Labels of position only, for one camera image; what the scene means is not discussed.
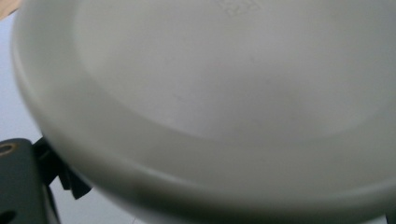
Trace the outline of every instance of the white surface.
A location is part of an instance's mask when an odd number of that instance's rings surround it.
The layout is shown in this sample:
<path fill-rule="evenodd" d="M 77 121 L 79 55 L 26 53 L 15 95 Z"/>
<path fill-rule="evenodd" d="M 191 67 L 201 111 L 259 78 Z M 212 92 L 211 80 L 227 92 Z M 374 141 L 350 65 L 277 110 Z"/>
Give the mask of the white surface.
<path fill-rule="evenodd" d="M 13 17 L 0 21 L 0 141 L 19 137 L 34 142 L 41 137 L 41 133 L 23 105 L 12 76 L 9 37 Z M 70 191 L 62 189 L 58 179 L 51 188 L 62 224 L 134 223 L 131 215 L 110 203 L 96 190 L 75 201 Z"/>
<path fill-rule="evenodd" d="M 48 3 L 45 21 L 33 0 L 22 10 L 24 97 L 70 163 L 126 201 L 147 187 L 303 216 L 393 205 L 386 1 L 260 1 L 250 14 L 175 2 Z"/>

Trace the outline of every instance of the white plastic lid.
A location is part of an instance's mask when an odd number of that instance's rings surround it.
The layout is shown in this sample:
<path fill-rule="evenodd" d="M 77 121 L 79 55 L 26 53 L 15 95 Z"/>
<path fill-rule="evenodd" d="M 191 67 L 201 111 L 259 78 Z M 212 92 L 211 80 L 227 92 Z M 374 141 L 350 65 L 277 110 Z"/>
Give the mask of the white plastic lid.
<path fill-rule="evenodd" d="M 395 9 L 30 0 L 13 57 L 44 134 L 124 203 L 370 217 L 396 200 Z"/>

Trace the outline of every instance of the round lid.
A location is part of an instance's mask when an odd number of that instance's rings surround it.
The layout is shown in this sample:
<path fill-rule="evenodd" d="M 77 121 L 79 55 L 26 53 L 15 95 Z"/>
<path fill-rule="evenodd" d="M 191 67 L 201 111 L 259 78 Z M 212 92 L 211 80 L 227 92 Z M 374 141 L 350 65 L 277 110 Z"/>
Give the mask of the round lid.
<path fill-rule="evenodd" d="M 396 200 L 395 9 L 31 0 L 13 58 L 44 134 L 122 201 L 378 211 Z"/>

